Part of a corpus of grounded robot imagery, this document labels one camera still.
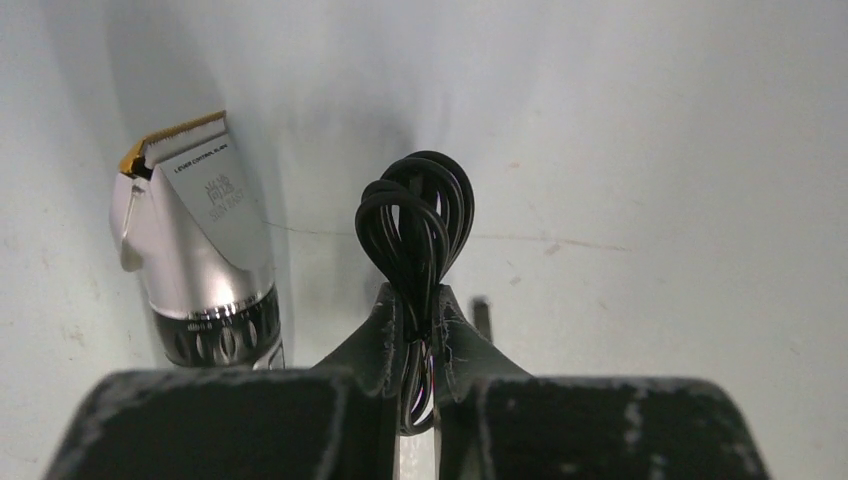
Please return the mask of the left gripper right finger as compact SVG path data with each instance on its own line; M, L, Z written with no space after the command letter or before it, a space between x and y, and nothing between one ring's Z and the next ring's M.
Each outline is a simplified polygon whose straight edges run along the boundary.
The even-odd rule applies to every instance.
M433 303L440 479L766 479L740 409L698 378L534 376Z

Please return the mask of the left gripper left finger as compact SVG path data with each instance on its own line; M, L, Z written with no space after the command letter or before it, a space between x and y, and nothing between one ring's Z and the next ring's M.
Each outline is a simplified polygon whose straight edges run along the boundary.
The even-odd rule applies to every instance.
M129 370L82 400L48 479L394 479L402 330L383 285L308 369Z

